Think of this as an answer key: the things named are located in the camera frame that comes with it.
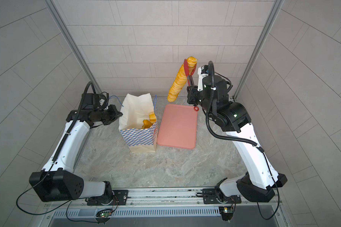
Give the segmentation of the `red tongs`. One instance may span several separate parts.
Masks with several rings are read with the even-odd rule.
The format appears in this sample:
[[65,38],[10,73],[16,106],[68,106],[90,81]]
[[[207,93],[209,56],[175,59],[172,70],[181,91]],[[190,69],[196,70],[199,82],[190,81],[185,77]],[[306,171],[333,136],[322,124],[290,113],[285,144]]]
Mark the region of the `red tongs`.
[[195,72],[196,66],[197,66],[197,60],[192,60],[192,64],[194,64],[193,69],[191,72],[189,72],[189,65],[188,65],[188,60],[184,59],[184,71],[185,71],[185,75],[187,78],[187,83],[188,86],[186,88],[187,90],[187,101],[191,101],[194,102],[194,100],[192,100],[192,89],[195,88],[195,84],[194,84],[194,80],[193,80],[193,74]]

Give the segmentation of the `long ridged bread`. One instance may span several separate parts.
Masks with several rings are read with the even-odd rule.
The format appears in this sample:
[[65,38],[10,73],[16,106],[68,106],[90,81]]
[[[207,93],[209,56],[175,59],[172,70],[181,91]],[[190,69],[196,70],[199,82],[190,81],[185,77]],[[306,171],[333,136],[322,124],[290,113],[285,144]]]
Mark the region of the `long ridged bread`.
[[[189,72],[192,71],[194,64],[192,64],[192,60],[197,60],[195,57],[190,56],[187,58],[188,60],[188,65],[189,65]],[[168,96],[167,96],[167,100],[169,102],[174,102],[179,93],[181,92],[181,90],[183,89],[183,87],[185,86],[185,84],[187,83],[187,78],[185,75],[185,71],[184,71],[184,65],[182,64],[177,75],[176,78],[169,90]]]

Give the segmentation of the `checkered paper bag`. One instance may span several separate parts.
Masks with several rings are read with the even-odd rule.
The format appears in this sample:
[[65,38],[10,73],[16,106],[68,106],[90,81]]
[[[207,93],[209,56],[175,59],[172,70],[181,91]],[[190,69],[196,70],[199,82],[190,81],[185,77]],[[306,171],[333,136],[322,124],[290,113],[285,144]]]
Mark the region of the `checkered paper bag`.
[[119,118],[119,132],[133,153],[155,152],[158,125],[143,129],[143,120],[149,120],[149,113],[155,111],[157,97],[149,93],[134,96],[127,94],[121,107],[123,114]]

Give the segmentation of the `long oval bread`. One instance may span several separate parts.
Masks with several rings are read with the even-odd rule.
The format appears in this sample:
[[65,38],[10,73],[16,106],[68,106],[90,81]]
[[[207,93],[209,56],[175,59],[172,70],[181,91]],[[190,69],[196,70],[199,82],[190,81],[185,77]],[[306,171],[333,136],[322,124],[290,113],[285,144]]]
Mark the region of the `long oval bread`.
[[142,128],[143,128],[143,129],[148,129],[148,128],[150,128],[152,125],[153,125],[153,123],[150,122],[149,120],[143,120],[143,126],[142,126]]

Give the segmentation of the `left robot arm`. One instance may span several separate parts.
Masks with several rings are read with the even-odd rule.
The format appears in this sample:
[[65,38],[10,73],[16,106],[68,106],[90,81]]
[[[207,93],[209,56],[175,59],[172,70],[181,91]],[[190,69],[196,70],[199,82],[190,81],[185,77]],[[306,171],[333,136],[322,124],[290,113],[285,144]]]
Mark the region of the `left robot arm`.
[[84,141],[96,122],[108,125],[122,116],[115,105],[105,109],[72,110],[65,131],[50,160],[40,172],[33,172],[29,183],[42,202],[70,201],[84,198],[89,206],[109,205],[114,193],[108,181],[90,182],[75,175],[75,162]]

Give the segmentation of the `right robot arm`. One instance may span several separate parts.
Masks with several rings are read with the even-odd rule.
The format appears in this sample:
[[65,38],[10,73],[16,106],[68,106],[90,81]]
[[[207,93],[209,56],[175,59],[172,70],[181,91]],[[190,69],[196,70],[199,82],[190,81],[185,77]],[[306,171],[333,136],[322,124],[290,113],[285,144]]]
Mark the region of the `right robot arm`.
[[255,135],[251,117],[245,107],[229,100],[228,91],[232,87],[229,80],[216,75],[214,97],[211,98],[211,77],[199,76],[198,85],[187,87],[188,103],[200,106],[209,122],[219,126],[225,136],[210,133],[217,139],[232,141],[247,167],[247,172],[240,179],[223,179],[215,186],[219,201],[242,195],[250,202],[269,202],[274,190],[287,182],[284,174],[278,173],[267,159],[265,152]]

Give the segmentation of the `pink tray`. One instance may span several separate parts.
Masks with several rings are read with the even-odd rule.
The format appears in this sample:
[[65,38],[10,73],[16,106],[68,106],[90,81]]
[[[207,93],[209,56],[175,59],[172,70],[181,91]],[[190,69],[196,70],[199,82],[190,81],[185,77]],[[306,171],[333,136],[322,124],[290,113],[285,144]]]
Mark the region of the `pink tray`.
[[163,112],[157,144],[194,149],[196,147],[197,109],[193,106],[167,104]]

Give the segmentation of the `left circuit board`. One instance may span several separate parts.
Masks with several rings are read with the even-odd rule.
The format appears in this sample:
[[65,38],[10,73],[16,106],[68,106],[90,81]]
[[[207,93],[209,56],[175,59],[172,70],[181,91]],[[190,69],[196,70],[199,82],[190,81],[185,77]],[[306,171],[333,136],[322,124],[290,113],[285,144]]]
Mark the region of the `left circuit board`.
[[113,213],[113,209],[104,209],[96,213],[96,218],[110,218]]

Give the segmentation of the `circuit board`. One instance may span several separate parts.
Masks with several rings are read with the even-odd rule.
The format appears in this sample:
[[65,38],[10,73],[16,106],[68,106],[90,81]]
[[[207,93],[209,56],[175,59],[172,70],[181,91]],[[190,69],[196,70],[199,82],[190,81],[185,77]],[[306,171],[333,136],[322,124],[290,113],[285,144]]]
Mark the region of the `circuit board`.
[[233,207],[219,207],[219,213],[223,221],[230,222],[234,216],[235,209]]
[[113,213],[113,209],[104,209],[96,213],[96,218],[110,218]]

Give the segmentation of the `right circuit board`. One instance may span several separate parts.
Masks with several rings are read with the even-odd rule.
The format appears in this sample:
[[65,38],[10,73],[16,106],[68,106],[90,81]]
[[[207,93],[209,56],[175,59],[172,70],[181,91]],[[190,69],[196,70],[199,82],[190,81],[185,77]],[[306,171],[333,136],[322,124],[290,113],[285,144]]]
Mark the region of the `right circuit board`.
[[219,207],[219,213],[223,221],[230,222],[234,216],[235,209],[233,207]]

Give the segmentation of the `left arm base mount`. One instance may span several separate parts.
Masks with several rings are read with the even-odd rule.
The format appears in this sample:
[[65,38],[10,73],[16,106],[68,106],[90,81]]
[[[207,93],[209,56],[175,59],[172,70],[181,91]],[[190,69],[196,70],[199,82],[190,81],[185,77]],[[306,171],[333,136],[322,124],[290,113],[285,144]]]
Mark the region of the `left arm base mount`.
[[122,206],[126,205],[129,190],[113,190],[110,195],[86,198],[88,206]]

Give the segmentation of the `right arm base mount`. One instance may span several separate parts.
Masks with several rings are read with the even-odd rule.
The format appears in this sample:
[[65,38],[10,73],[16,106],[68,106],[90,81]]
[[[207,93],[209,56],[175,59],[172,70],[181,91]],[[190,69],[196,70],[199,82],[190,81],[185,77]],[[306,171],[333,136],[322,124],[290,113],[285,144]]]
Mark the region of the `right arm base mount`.
[[239,195],[233,195],[226,199],[218,199],[214,189],[203,189],[200,196],[203,199],[204,204],[241,204],[242,200]]

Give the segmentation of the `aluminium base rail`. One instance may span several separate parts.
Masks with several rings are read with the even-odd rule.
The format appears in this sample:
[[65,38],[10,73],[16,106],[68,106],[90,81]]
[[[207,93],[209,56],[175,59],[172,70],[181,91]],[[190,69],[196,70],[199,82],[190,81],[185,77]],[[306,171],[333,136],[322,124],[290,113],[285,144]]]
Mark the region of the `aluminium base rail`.
[[[103,195],[110,195],[113,190],[129,190],[128,199],[126,205],[123,207],[140,207],[140,206],[200,206],[203,203],[203,199],[200,196],[203,189],[199,187],[195,188],[128,188],[128,189],[112,189],[110,186],[106,186]],[[226,199],[227,196],[222,196],[221,192],[214,189],[218,199]],[[239,195],[241,197],[242,203],[256,203],[251,199],[246,199],[239,192],[233,192],[231,196]],[[79,204],[87,205],[85,202],[86,198],[90,198],[89,195],[81,195],[78,199],[70,200],[66,198],[64,201],[49,201],[45,202],[44,207],[46,209],[55,208],[57,206],[68,205],[72,202],[79,202]],[[237,204],[213,204],[215,206],[228,206],[235,207]]]

